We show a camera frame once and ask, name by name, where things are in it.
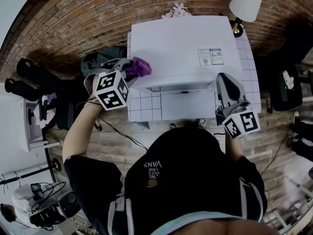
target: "red brick wall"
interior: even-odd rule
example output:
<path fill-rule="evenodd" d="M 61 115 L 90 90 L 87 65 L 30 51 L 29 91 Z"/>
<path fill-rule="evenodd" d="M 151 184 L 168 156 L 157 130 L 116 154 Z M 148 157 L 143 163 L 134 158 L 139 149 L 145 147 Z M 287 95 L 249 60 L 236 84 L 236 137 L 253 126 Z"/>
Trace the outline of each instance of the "red brick wall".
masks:
<path fill-rule="evenodd" d="M 29 0 L 1 48 L 0 80 L 14 75 L 21 57 L 59 75 L 78 71 L 86 53 L 126 45 L 131 24 L 159 19 L 175 2 L 183 2 L 193 15 L 233 17 L 230 0 Z M 257 21 L 246 24 L 254 55 L 279 48 L 287 24 L 313 20 L 312 8 L 313 0 L 263 0 Z"/>

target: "purple cloth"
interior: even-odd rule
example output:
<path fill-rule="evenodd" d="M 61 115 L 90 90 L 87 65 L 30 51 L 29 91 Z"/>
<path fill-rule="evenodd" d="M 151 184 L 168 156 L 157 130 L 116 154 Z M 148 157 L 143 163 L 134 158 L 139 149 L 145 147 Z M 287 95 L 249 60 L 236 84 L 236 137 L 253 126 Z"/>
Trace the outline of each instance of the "purple cloth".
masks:
<path fill-rule="evenodd" d="M 149 63 L 139 57 L 134 57 L 133 66 L 125 69 L 126 76 L 138 75 L 139 77 L 144 77 L 150 75 L 151 73 L 152 69 Z"/>

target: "white lampshade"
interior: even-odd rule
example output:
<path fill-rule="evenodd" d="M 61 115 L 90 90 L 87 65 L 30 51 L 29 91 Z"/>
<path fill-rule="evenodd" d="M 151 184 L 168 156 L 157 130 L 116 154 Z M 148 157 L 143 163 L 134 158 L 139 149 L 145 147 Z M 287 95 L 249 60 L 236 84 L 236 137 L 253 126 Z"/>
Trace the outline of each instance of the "white lampshade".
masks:
<path fill-rule="evenodd" d="M 237 18 L 253 22 L 259 13 L 261 2 L 262 0 L 232 0 L 229 8 Z"/>

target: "label sticker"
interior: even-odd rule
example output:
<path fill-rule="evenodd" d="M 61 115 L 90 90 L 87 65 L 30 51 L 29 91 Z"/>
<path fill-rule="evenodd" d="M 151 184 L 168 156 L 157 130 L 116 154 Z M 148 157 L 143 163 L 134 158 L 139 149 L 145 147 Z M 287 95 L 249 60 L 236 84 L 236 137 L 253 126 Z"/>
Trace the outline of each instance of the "label sticker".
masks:
<path fill-rule="evenodd" d="M 200 66 L 223 65 L 221 49 L 198 49 Z"/>
<path fill-rule="evenodd" d="M 200 66 L 212 65 L 210 49 L 198 49 Z"/>
<path fill-rule="evenodd" d="M 223 55 L 221 49 L 210 49 L 212 65 L 223 65 Z"/>

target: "white tile countertop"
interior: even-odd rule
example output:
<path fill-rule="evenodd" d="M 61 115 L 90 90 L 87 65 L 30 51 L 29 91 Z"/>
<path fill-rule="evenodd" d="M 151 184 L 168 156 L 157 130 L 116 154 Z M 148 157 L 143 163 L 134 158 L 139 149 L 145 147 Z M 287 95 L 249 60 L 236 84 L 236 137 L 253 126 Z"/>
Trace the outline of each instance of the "white tile countertop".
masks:
<path fill-rule="evenodd" d="M 260 113 L 261 98 L 258 76 L 246 32 L 244 32 L 240 38 L 236 38 L 235 41 L 243 68 L 242 84 L 244 86 L 247 98 L 253 106 L 253 109 L 256 110 L 257 113 Z M 132 59 L 131 42 L 131 33 L 128 33 L 127 57 L 130 59 Z M 130 88 L 130 93 L 131 97 L 128 105 L 129 121 L 144 122 L 168 120 L 164 119 L 164 114 L 162 114 L 162 94 L 153 93 L 152 95 L 149 93 L 140 92 L 133 88 Z M 215 108 L 218 108 L 220 105 L 221 103 L 218 100 L 217 91 L 215 91 Z"/>

